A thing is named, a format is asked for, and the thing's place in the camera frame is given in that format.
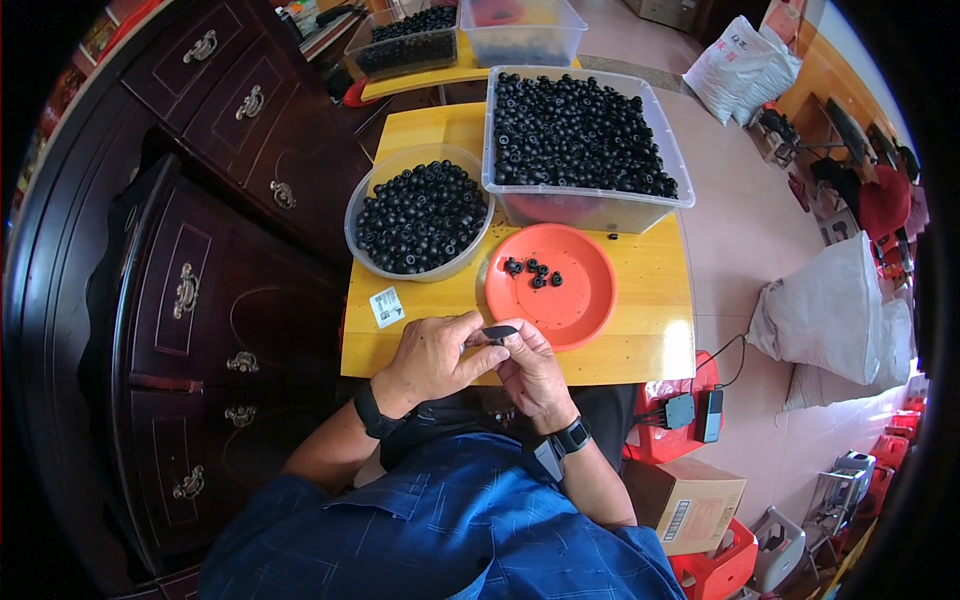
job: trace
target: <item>sticker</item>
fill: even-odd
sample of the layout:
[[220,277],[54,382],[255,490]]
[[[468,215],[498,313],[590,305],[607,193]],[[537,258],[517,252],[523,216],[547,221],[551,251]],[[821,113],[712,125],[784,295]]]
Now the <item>sticker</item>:
[[376,317],[376,326],[380,329],[401,321],[406,316],[394,286],[371,296],[370,308],[373,309],[373,315]]
[[660,538],[662,541],[673,541],[677,537],[677,532],[680,531],[680,526],[684,524],[684,517],[686,516],[686,510],[690,508],[689,500],[679,500],[677,506],[673,510],[673,516],[670,517],[670,522],[667,523],[666,531],[663,532],[663,537]]

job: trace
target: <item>cardboard box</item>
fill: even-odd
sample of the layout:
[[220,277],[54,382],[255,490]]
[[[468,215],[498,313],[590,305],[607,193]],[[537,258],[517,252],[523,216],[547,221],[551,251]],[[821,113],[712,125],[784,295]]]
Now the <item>cardboard box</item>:
[[653,528],[667,556],[716,550],[747,480],[695,458],[624,464],[636,520]]

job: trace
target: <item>man's left hand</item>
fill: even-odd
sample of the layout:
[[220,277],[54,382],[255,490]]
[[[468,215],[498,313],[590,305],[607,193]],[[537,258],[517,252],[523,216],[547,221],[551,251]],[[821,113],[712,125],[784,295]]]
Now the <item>man's left hand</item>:
[[475,310],[459,317],[417,319],[403,328],[394,360],[371,380],[380,413],[399,419],[426,400],[460,392],[471,381],[510,358],[501,346],[484,346],[460,361],[462,344],[484,326]]

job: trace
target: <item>clear plastic box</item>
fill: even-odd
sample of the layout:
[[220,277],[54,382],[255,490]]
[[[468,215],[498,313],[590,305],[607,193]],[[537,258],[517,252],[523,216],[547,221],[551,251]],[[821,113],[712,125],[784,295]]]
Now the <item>clear plastic box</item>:
[[[610,85],[621,94],[639,96],[643,100],[643,118],[654,132],[660,146],[663,171],[677,181],[676,200],[661,196],[620,192],[617,190],[554,185],[497,185],[493,182],[493,110],[496,108],[496,78],[501,72],[517,73],[521,78],[536,79],[546,75],[558,80],[565,73],[573,79],[595,77],[597,84]],[[487,81],[487,114],[483,132],[483,178],[481,185],[493,195],[514,227],[534,223],[562,223],[578,229],[643,233],[676,208],[692,208],[696,204],[684,157],[670,123],[663,114],[653,88],[637,77],[603,71],[552,66],[506,65],[491,69]]]
[[353,253],[353,256],[360,261],[360,264],[381,277],[404,281],[418,281],[420,283],[443,281],[463,271],[480,252],[480,242],[483,241],[483,236],[486,235],[487,230],[490,229],[490,223],[493,220],[493,212],[495,210],[493,198],[483,191],[482,186],[478,189],[483,195],[484,201],[487,203],[487,218],[484,220],[480,231],[477,232],[476,238],[470,242],[467,249],[460,255],[432,271],[418,273],[416,275],[387,273],[373,264],[373,261],[370,260],[365,251],[357,248],[356,242],[353,240],[356,230],[354,223],[357,214],[363,210],[364,198],[373,195],[373,187],[379,183],[393,179],[402,173],[404,169],[413,169],[419,164],[430,164],[434,160],[449,160],[453,164],[460,165],[464,171],[467,171],[472,180],[478,183],[480,182],[481,165],[476,156],[462,148],[448,144],[423,144],[401,150],[380,161],[373,166],[370,172],[353,190],[353,195],[350,197],[349,204],[347,204],[347,214],[344,218],[344,235],[347,237],[347,245],[350,248],[350,252]]
[[463,0],[460,29],[481,67],[570,66],[587,23],[566,0]]
[[[434,6],[448,6],[445,0],[413,0],[401,7],[367,15],[347,44],[344,56],[372,81],[429,71],[457,63],[457,25],[419,34],[392,37],[373,43],[373,28],[390,25]],[[407,61],[411,47],[423,53]]]

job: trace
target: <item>yellow wooden table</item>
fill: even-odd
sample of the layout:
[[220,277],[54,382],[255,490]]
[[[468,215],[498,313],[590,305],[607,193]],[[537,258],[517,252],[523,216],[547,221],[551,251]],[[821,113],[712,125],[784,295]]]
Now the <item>yellow wooden table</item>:
[[[573,59],[573,66],[580,68],[580,61]],[[364,102],[390,94],[398,94],[411,89],[422,89],[424,87],[433,87],[434,85],[458,84],[460,82],[475,82],[487,79],[490,69],[485,69],[477,64],[473,56],[473,49],[467,40],[467,34],[457,30],[457,63],[453,66],[442,69],[433,69],[432,71],[422,71],[410,75],[401,75],[392,77],[379,82],[369,82],[363,88],[360,99]]]
[[[480,157],[483,125],[483,103],[391,114],[374,162],[409,146],[441,142]],[[385,367],[394,357],[407,321],[477,309],[491,324],[483,288],[487,265],[493,251],[517,230],[506,224],[498,208],[477,258],[461,273],[437,283],[385,279],[354,260],[341,374],[371,377]],[[613,317],[599,337],[558,355],[566,382],[596,385],[692,377],[693,307],[677,218],[670,215],[642,235],[620,233],[615,241],[601,231],[587,231],[587,235],[610,257],[618,295]],[[378,329],[370,298],[391,285],[406,320]],[[477,383],[499,385],[499,380],[489,372]]]

